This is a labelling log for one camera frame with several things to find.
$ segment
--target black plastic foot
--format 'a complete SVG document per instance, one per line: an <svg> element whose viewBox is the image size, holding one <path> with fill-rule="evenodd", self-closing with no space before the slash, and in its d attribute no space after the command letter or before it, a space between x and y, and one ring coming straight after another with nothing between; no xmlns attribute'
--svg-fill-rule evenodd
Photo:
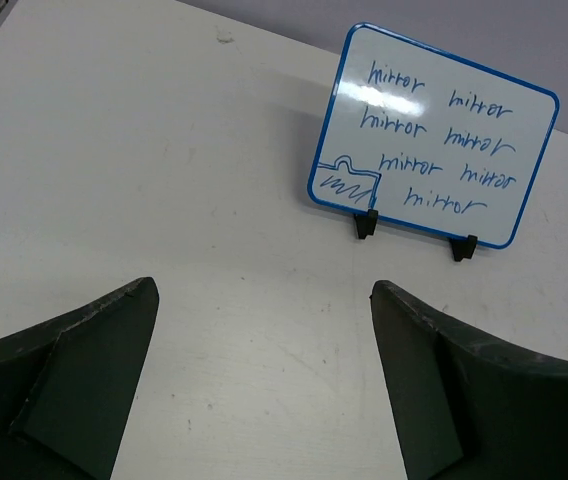
<svg viewBox="0 0 568 480"><path fill-rule="evenodd" d="M367 236L375 233L377 225L377 210L370 209L366 215L355 214L355 229L357 230L357 238L364 240Z"/></svg>
<svg viewBox="0 0 568 480"><path fill-rule="evenodd" d="M477 237L469 235L464 240L457 238L449 238L451 242L451 249L453 250L453 258L456 262L461 262L465 258L473 258L475 247L477 247Z"/></svg>

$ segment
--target small whiteboard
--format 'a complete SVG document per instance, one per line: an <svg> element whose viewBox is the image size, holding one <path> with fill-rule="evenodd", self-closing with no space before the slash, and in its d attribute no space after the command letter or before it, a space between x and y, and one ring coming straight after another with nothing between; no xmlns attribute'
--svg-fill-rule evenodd
<svg viewBox="0 0 568 480"><path fill-rule="evenodd" d="M349 32L308 182L352 213L505 248L559 99L369 24Z"/></svg>

